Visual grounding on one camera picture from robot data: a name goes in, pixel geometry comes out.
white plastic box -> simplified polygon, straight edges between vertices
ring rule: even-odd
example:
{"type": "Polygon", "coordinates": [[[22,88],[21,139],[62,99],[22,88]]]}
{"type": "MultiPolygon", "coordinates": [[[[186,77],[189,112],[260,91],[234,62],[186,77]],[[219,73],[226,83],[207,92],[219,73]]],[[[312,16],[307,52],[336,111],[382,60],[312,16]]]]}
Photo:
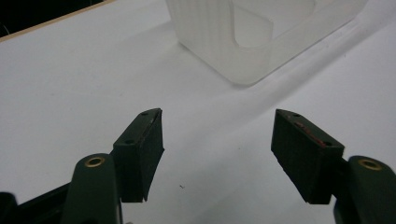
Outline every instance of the white plastic box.
{"type": "Polygon", "coordinates": [[[179,41],[252,84],[352,20],[367,0],[166,0],[179,41]]]}

wooden edge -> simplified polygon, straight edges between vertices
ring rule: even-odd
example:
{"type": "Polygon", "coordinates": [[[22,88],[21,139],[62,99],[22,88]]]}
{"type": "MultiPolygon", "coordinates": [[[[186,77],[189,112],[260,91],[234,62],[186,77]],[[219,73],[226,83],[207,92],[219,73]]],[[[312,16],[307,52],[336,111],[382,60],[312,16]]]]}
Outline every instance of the wooden edge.
{"type": "Polygon", "coordinates": [[[3,36],[3,37],[0,38],[0,42],[9,40],[9,39],[14,38],[15,36],[18,36],[18,35],[24,35],[24,34],[26,34],[26,33],[29,33],[29,32],[31,32],[31,31],[33,31],[33,30],[36,30],[36,29],[38,29],[38,28],[41,28],[41,27],[44,27],[44,26],[53,24],[53,23],[55,23],[55,22],[57,22],[57,21],[61,21],[61,20],[64,20],[64,19],[66,19],[66,18],[75,16],[75,15],[81,13],[81,12],[85,12],[85,11],[94,9],[94,8],[96,8],[96,7],[101,7],[101,6],[105,5],[105,4],[108,4],[108,3],[111,3],[111,2],[114,2],[114,1],[116,1],[116,0],[104,0],[104,1],[101,2],[101,3],[92,5],[92,6],[90,6],[90,7],[84,7],[84,8],[82,8],[82,9],[80,9],[80,10],[77,10],[77,11],[74,11],[74,12],[72,12],[72,13],[66,14],[66,15],[64,15],[64,16],[62,16],[62,17],[58,17],[58,18],[53,19],[53,20],[51,20],[51,21],[46,21],[46,22],[40,23],[40,24],[38,24],[38,25],[36,25],[36,26],[32,26],[32,27],[29,27],[29,28],[27,28],[27,29],[18,31],[18,32],[14,33],[14,34],[3,36]]]}

white table surface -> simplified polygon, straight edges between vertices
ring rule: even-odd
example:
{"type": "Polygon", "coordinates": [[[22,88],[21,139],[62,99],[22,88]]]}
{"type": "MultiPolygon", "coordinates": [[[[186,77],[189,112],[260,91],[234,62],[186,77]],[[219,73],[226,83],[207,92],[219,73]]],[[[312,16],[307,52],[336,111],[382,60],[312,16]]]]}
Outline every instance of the white table surface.
{"type": "Polygon", "coordinates": [[[160,107],[166,150],[125,222],[334,223],[332,205],[306,204],[271,152],[275,110],[316,123],[346,159],[395,170],[395,86],[394,0],[370,0],[250,87],[177,42],[164,0],[117,0],[0,43],[0,190],[23,203],[69,182],[81,158],[110,152],[160,107]]]}

red marking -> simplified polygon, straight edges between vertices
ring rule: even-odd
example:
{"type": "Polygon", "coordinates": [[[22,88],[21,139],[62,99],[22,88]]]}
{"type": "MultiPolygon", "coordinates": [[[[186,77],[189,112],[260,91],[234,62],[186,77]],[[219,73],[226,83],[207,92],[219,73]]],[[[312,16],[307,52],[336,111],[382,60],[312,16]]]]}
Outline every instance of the red marking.
{"type": "Polygon", "coordinates": [[[301,128],[306,134],[308,134],[308,135],[309,135],[311,138],[313,138],[317,143],[319,143],[321,147],[326,147],[326,146],[327,146],[322,140],[320,140],[319,138],[317,138],[316,136],[314,136],[314,135],[312,134],[311,130],[309,130],[307,127],[305,127],[302,123],[297,122],[297,121],[294,122],[294,123],[297,125],[297,127],[301,128]]]}

screw hole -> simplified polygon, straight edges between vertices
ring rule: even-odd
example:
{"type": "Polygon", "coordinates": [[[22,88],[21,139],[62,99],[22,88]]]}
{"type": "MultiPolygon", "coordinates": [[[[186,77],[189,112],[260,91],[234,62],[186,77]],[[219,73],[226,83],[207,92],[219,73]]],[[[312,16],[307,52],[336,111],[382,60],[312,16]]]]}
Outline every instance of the screw hole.
{"type": "Polygon", "coordinates": [[[382,170],[382,166],[378,164],[376,161],[371,161],[371,160],[359,160],[359,164],[369,170],[374,170],[374,171],[380,171],[382,170]]]}
{"type": "Polygon", "coordinates": [[[134,144],[134,139],[125,140],[125,144],[128,144],[128,145],[134,144]]]}
{"type": "Polygon", "coordinates": [[[100,166],[105,162],[105,158],[103,157],[94,157],[94,158],[90,158],[89,160],[85,161],[85,166],[86,167],[96,167],[96,166],[100,166]]]}
{"type": "Polygon", "coordinates": [[[324,145],[326,145],[327,147],[331,147],[331,146],[332,146],[332,143],[331,143],[331,142],[324,141],[323,143],[324,143],[324,145]]]}

